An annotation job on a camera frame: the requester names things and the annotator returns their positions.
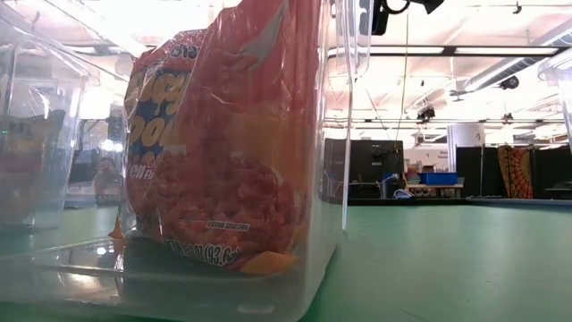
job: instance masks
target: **blue box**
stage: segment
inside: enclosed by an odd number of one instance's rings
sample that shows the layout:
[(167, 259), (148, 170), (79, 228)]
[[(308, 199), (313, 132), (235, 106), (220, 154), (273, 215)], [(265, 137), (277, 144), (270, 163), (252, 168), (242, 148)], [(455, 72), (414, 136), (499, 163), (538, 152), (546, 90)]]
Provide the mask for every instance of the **blue box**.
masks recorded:
[(427, 185), (457, 184), (457, 173), (423, 173), (419, 174), (421, 183)]

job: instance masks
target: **orange chip bag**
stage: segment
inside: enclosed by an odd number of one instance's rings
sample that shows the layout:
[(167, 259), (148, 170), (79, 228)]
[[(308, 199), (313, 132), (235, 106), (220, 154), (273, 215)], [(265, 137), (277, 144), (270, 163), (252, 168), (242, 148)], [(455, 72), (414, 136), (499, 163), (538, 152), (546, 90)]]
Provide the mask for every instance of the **orange chip bag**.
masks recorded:
[(134, 64), (127, 200), (138, 229), (218, 267), (296, 262), (313, 181), (320, 3), (243, 0)]

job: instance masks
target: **person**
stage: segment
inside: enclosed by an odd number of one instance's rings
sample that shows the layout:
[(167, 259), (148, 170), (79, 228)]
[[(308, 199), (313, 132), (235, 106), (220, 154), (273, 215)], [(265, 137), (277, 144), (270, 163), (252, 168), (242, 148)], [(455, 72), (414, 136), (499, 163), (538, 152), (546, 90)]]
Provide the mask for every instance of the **person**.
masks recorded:
[(97, 167), (96, 176), (93, 178), (94, 190), (97, 201), (108, 197), (120, 196), (123, 177), (117, 171), (115, 161), (110, 157), (102, 157)]

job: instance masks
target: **green tabletop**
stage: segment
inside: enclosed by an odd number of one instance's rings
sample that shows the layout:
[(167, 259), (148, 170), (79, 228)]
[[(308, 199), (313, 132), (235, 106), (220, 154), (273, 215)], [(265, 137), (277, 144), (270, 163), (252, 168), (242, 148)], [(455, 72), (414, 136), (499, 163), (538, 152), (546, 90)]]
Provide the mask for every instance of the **green tabletop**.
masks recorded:
[[(562, 210), (353, 207), (302, 321), (572, 321), (570, 232), (572, 216)], [(5, 321), (102, 321), (12, 304), (0, 314)]]

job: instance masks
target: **clear plastic bin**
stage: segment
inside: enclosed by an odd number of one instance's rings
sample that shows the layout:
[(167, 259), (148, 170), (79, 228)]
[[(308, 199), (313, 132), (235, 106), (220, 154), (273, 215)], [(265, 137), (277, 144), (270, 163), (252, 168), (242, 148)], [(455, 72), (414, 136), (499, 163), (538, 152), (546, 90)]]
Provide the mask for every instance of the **clear plastic bin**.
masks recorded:
[(569, 49), (542, 64), (539, 67), (539, 77), (559, 87), (568, 142), (572, 149), (572, 51)]
[[(348, 11), (356, 4), (242, 0), (207, 30), (143, 54), (125, 98), (113, 238), (0, 252), (0, 301), (76, 320), (299, 320), (347, 210), (352, 79), (366, 66), (369, 37), (356, 34), (360, 17)], [(76, 221), (54, 238), (73, 239), (73, 229), (99, 236), (89, 225), (105, 227), (102, 214), (116, 209), (65, 210)]]
[(0, 19), (0, 233), (55, 228), (91, 75), (60, 47)]

